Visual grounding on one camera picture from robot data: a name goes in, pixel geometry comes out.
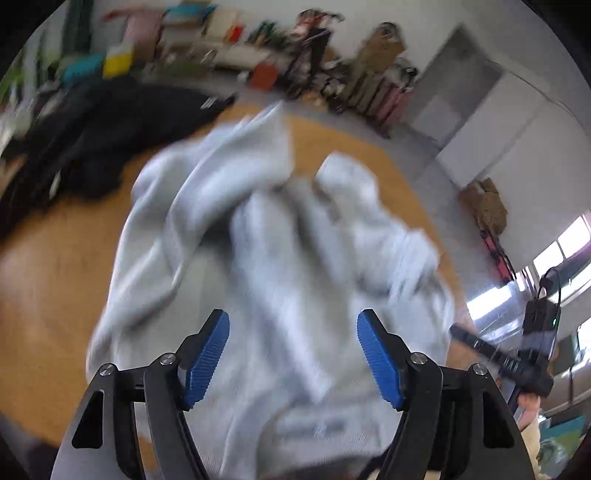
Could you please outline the person's right hand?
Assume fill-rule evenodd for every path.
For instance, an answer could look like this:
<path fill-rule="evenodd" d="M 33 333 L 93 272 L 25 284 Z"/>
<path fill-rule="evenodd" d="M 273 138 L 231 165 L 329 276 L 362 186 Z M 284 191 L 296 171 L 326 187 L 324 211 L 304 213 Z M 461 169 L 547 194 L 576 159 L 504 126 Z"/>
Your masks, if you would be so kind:
<path fill-rule="evenodd" d="M 522 409 L 522 413 L 517 419 L 517 425 L 519 430 L 523 431 L 537 420 L 541 398 L 534 393 L 520 393 L 517 404 Z"/>

